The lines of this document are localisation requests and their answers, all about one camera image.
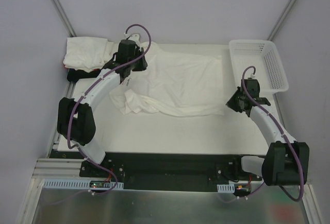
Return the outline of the white t shirt red print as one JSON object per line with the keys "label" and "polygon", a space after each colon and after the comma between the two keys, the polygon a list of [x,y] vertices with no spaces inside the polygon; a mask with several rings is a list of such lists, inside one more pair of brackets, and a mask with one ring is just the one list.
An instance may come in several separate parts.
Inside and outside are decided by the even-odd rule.
{"label": "white t shirt red print", "polygon": [[147,69],[132,72],[109,98],[123,114],[163,113],[176,117],[224,114],[221,56],[172,53],[152,43]]}

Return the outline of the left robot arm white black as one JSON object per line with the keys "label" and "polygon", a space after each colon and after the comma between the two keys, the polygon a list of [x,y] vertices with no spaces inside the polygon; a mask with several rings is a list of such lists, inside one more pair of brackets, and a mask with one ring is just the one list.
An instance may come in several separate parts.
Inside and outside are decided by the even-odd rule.
{"label": "left robot arm white black", "polygon": [[131,72],[147,68],[144,49],[139,42],[124,39],[113,58],[102,68],[91,86],[74,98],[62,98],[58,107],[57,132],[73,143],[85,157],[93,161],[91,171],[97,177],[108,174],[109,165],[103,161],[105,151],[96,141],[96,124],[93,111],[113,89]]}

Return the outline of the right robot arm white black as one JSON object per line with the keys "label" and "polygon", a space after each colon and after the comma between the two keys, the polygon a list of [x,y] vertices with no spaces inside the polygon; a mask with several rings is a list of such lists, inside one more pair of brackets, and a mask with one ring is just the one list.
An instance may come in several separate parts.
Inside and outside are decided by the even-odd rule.
{"label": "right robot arm white black", "polygon": [[226,103],[235,112],[245,113],[258,127],[268,144],[265,157],[243,156],[232,167],[232,174],[244,180],[253,173],[261,176],[267,186],[304,185],[307,181],[309,147],[298,142],[272,114],[271,104],[260,97],[256,79],[244,79]]}

